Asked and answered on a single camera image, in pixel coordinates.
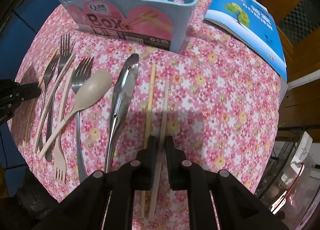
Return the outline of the wooden chopstick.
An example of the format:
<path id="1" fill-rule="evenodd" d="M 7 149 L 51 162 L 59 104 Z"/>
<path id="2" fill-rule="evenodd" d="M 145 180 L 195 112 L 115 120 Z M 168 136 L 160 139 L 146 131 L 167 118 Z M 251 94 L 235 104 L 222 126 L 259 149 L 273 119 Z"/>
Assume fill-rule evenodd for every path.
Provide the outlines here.
<path id="1" fill-rule="evenodd" d="M 161 175 L 161 169 L 162 169 L 163 145 L 164 145 L 165 133 L 167 128 L 168 98 L 169 98 L 169 80 L 167 79 L 165 83 L 163 112 L 162 112 L 161 130 L 160 130 L 160 138 L 159 138 L 159 149 L 157 154 L 155 174 L 153 179 L 153 187 L 152 187 L 151 198 L 150 198 L 150 208 L 148 213 L 149 221 L 153 221 L 155 216 L 157 194 L 158 194 L 159 181 L 160 181 L 160 175 Z"/>
<path id="2" fill-rule="evenodd" d="M 152 118 L 152 105 L 153 105 L 153 89 L 155 83 L 156 75 L 156 63 L 152 64 L 151 75 L 150 75 L 150 84 L 149 84 L 149 96 L 148 96 L 148 105 L 146 110 L 146 123 L 145 123 L 145 137 L 144 137 L 144 148 L 148 147 L 148 138 L 151 132 L 151 118 Z M 140 202 L 140 216 L 143 219 L 145 216 L 145 196 L 146 192 L 141 192 L 141 202 Z"/>
<path id="3" fill-rule="evenodd" d="M 52 56 L 50 57 L 50 59 L 47 62 L 47 65 L 46 65 L 46 68 L 45 68 L 43 74 L 39 78 L 39 82 L 38 82 L 38 85 L 37 85 L 39 89 L 41 88 L 41 84 L 43 82 L 46 70 L 49 68 L 50 64 L 53 63 L 53 61 L 54 61 L 54 59 L 56 57 L 56 54 L 57 54 L 57 49 L 54 50 Z M 31 104 L 29 106 L 29 112 L 28 112 L 28 116 L 27 116 L 27 123 L 26 123 L 26 127 L 25 127 L 25 134 L 24 134 L 24 137 L 23 137 L 23 145 L 28 143 L 29 124 L 30 124 L 31 115 L 32 115 L 32 112 L 33 112 L 33 109 L 34 109 L 35 102 L 36 102 L 36 99 L 32 99 L 31 100 Z"/>

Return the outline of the steel fork near chopstick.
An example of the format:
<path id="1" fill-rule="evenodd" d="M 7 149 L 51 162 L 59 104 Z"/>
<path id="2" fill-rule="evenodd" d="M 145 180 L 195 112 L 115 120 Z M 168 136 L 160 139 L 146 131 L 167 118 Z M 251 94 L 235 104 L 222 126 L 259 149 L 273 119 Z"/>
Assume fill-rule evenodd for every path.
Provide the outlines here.
<path id="1" fill-rule="evenodd" d="M 57 62 L 59 60 L 60 55 L 59 54 L 55 54 L 54 57 L 52 58 L 52 60 L 49 62 L 44 75 L 43 75 L 43 82 L 44 82 L 44 98 L 43 98 L 43 104 L 42 104 L 42 108 L 41 108 L 41 112 L 43 112 L 44 110 L 44 105 L 46 102 L 46 94 L 47 94 L 47 89 L 48 89 L 48 84 L 52 79 L 55 67 L 57 65 Z"/>

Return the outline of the steel fork middle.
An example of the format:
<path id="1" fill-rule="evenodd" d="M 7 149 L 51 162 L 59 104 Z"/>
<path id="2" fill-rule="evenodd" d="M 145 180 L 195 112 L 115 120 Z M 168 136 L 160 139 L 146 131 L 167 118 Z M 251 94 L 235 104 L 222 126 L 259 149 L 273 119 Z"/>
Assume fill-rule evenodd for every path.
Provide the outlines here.
<path id="1" fill-rule="evenodd" d="M 59 67 L 57 70 L 57 76 L 60 75 L 61 71 L 63 70 L 67 60 L 70 58 L 73 51 L 73 47 L 70 44 L 70 33 L 64 34 L 61 36 L 60 40 L 60 58 L 59 58 Z M 53 101 L 50 101 L 49 105 L 49 112 L 48 112 L 48 120 L 47 120 L 47 131 L 46 131 L 46 140 L 48 140 L 52 134 L 52 125 L 53 125 Z"/>

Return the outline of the pink floral tablecloth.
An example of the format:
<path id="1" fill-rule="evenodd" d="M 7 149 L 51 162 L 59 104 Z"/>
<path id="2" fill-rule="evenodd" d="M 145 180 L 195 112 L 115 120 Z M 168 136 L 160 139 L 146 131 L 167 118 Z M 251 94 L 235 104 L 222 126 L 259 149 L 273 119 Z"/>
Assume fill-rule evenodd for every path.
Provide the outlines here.
<path id="1" fill-rule="evenodd" d="M 178 54 L 124 40 L 81 32 L 62 5 L 45 21 L 16 75 L 21 83 L 38 82 L 63 34 L 71 34 L 74 68 L 94 57 L 92 73 L 106 69 L 113 84 L 96 105 L 81 112 L 81 144 L 88 175 L 103 170 L 108 144 L 112 92 L 121 68 L 132 53 L 140 56 L 138 78 L 112 169 L 133 160 L 144 147 L 146 108 L 152 63 L 156 64 L 152 132 L 159 136 L 165 82 L 170 79 L 167 135 L 187 159 L 205 170 L 227 169 L 252 193 L 271 154 L 279 119 L 280 77 L 259 55 L 224 30 L 203 22 L 212 0 L 199 0 L 185 42 Z M 33 152 L 43 94 L 34 105 L 29 141 L 24 141 L 29 103 L 23 103 L 8 126 L 19 152 L 44 188 L 61 202 L 78 185 L 75 120 L 65 128 L 61 147 L 66 159 L 66 182 L 54 180 L 54 166 Z M 189 229 L 187 193 L 171 191 L 165 159 L 154 221 L 140 218 L 140 192 L 135 194 L 133 229 Z"/>

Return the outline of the beige plastic spoon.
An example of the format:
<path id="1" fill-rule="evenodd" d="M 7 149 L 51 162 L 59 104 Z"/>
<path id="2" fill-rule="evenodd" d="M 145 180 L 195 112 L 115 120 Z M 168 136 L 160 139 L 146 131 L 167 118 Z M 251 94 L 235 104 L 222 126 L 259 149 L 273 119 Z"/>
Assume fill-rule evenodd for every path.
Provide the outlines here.
<path id="1" fill-rule="evenodd" d="M 88 109 L 95 105 L 111 88 L 112 75 L 105 69 L 97 70 L 88 80 L 85 81 L 83 86 L 79 89 L 75 96 L 75 101 L 71 112 L 57 124 L 55 130 L 50 138 L 46 141 L 43 149 L 38 154 L 38 158 L 43 158 L 48 148 L 52 145 L 53 141 L 57 138 L 62 129 L 72 120 L 77 112 Z"/>

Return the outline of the steel knife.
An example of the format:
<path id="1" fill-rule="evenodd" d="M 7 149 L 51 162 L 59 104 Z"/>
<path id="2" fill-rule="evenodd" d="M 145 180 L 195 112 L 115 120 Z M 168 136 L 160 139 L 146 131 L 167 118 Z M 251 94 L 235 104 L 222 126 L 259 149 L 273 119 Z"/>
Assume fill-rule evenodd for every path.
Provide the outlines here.
<path id="1" fill-rule="evenodd" d="M 109 119 L 109 141 L 105 158 L 105 172 L 111 171 L 117 140 L 121 134 L 138 77 L 139 54 L 134 53 L 124 63 L 112 94 Z"/>

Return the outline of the beige plastic fork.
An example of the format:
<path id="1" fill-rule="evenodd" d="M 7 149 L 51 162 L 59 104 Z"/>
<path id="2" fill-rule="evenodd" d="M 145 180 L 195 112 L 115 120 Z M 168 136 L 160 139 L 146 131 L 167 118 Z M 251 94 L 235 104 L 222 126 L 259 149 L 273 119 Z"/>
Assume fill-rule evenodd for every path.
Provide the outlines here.
<path id="1" fill-rule="evenodd" d="M 58 121 L 61 122 L 65 115 L 65 107 L 66 102 L 69 94 L 69 90 L 72 83 L 72 77 L 74 75 L 75 69 L 72 68 L 72 71 L 67 77 L 65 87 L 62 93 L 60 110 L 58 114 Z M 65 183 L 66 179 L 66 161 L 65 157 L 61 148 L 61 136 L 62 132 L 60 132 L 55 139 L 55 146 L 54 146 L 54 180 L 58 183 Z"/>

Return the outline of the light blue utensil box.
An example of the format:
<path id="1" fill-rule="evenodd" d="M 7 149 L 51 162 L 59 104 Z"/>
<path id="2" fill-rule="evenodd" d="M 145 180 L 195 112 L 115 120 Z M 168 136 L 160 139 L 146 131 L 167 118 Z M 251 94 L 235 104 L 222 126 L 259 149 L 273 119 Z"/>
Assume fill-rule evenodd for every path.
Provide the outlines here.
<path id="1" fill-rule="evenodd" d="M 178 52 L 199 0 L 59 0 L 84 32 Z"/>

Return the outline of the blue book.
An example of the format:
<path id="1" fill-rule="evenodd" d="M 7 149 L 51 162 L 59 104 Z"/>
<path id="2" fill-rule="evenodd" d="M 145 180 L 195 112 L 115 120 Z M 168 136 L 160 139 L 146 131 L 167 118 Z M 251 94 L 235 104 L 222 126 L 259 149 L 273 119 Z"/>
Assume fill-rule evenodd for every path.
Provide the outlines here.
<path id="1" fill-rule="evenodd" d="M 204 19 L 245 43 L 287 80 L 287 65 L 276 23 L 255 0 L 212 0 Z"/>

